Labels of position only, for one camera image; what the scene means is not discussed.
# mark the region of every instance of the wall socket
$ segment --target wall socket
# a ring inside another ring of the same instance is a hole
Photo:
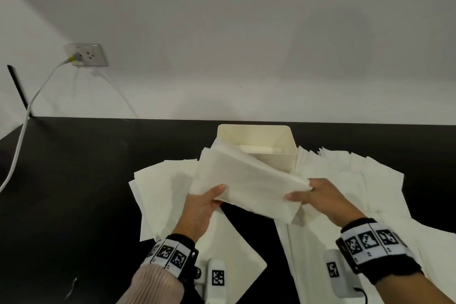
[[[99,43],[67,43],[63,47],[66,55],[71,57],[75,53],[82,55],[82,61],[73,61],[73,66],[107,66],[105,54]]]

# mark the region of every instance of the rectangular box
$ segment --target rectangular box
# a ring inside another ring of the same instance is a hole
[[[217,138],[280,171],[290,173],[295,167],[298,148],[286,125],[220,124]]]

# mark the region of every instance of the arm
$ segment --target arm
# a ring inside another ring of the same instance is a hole
[[[292,192],[285,195],[285,199],[311,204],[339,227],[366,218],[329,180],[311,179],[310,185],[312,191]],[[374,285],[385,304],[454,304],[420,272],[404,276],[388,275]]]
[[[214,199],[224,191],[225,186],[218,185],[202,195],[187,195],[182,215],[168,238],[174,237],[193,249],[208,229],[212,213],[221,204]],[[117,304],[179,304],[185,299],[193,302],[194,296],[197,296],[195,289],[184,287],[166,269],[157,264],[146,264],[134,274],[130,287]]]

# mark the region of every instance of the table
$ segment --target table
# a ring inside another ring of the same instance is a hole
[[[115,303],[151,248],[138,242],[141,216],[128,181],[163,160],[199,157],[220,123],[32,118],[0,194],[0,301],[60,303],[78,277],[67,303]],[[456,127],[269,124],[289,125],[307,150],[348,150],[403,172],[412,217],[456,232]],[[18,135],[0,140],[0,149],[12,153]],[[223,210],[268,264],[239,303],[298,303],[274,222],[230,205]]]

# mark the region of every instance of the wrist-mounted device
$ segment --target wrist-mounted device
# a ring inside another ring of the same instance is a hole
[[[336,244],[352,271],[364,274],[373,285],[388,275],[423,273],[402,239],[374,219],[352,221],[342,228]]]
[[[182,234],[170,234],[166,239],[156,240],[151,252],[142,265],[157,264],[173,274],[185,285],[193,285],[195,279],[195,262],[198,250],[195,242]]]

